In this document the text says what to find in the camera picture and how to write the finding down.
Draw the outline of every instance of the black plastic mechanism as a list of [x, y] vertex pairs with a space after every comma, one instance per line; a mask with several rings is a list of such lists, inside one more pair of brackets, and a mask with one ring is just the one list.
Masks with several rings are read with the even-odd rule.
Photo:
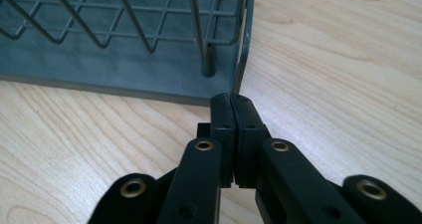
[[112, 185], [90, 223], [218, 223], [220, 188], [256, 189], [265, 223], [422, 223], [422, 213], [370, 176], [327, 181], [291, 143], [271, 138], [251, 100], [211, 99], [179, 167], [158, 180], [130, 174]]
[[0, 0], [0, 79], [197, 105], [238, 93], [254, 0]]

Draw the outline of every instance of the light wood surface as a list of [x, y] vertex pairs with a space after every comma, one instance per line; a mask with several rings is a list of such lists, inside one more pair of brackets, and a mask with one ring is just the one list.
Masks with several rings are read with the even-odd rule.
[[[329, 180], [422, 209], [422, 0], [256, 0], [241, 94]], [[174, 168], [209, 109], [0, 82], [0, 223], [86, 223], [118, 178]], [[223, 190], [220, 223], [262, 223]]]

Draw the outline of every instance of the metal wire grid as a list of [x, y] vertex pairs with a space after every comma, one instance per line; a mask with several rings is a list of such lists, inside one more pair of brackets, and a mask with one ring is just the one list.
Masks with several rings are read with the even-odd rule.
[[[17, 40], [28, 28], [36, 29], [46, 39], [55, 44], [61, 44], [65, 41], [69, 33], [85, 33], [100, 48], [106, 48], [112, 37], [138, 38], [149, 53], [153, 53], [157, 47], [158, 41], [176, 41], [176, 42], [195, 42], [198, 46], [201, 56], [205, 56], [206, 49], [212, 45], [230, 45], [238, 40], [239, 29], [242, 22], [242, 7], [244, 0], [237, 0], [236, 7], [227, 8], [225, 4], [219, 3], [220, 0], [205, 0], [207, 3], [201, 3], [198, 0], [188, 0], [190, 7], [178, 6], [172, 7], [174, 0], [164, 1], [161, 6], [141, 3], [135, 4], [136, 0], [118, 0], [109, 3], [106, 1], [96, 0], [0, 0], [0, 12], [4, 2], [9, 6], [9, 15], [2, 15], [0, 19], [0, 34], [6, 38]], [[43, 7], [52, 9], [61, 7], [68, 12], [67, 22], [64, 26], [54, 25], [54, 22], [40, 22], [43, 20], [41, 10]], [[83, 17], [84, 10], [93, 12], [107, 11], [108, 15], [113, 13], [112, 20], [101, 29], [93, 28], [96, 25], [89, 24], [90, 16]], [[119, 30], [118, 27], [122, 23], [123, 13], [132, 25], [131, 30]], [[148, 16], [143, 19], [139, 17], [141, 13], [153, 13], [155, 17], [159, 17], [155, 29], [149, 30], [153, 32], [146, 33], [144, 23], [148, 22]], [[165, 35], [162, 34], [165, 21], [171, 16], [190, 15], [192, 16], [194, 31], [192, 36], [179, 36], [178, 34]], [[234, 26], [233, 37], [216, 38], [213, 33], [218, 19], [232, 19]]]

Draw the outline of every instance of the dark gray plastic tray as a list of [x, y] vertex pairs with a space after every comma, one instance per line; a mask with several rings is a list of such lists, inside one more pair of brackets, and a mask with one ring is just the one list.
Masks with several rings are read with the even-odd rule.
[[0, 0], [0, 79], [208, 105], [238, 93], [254, 0]]

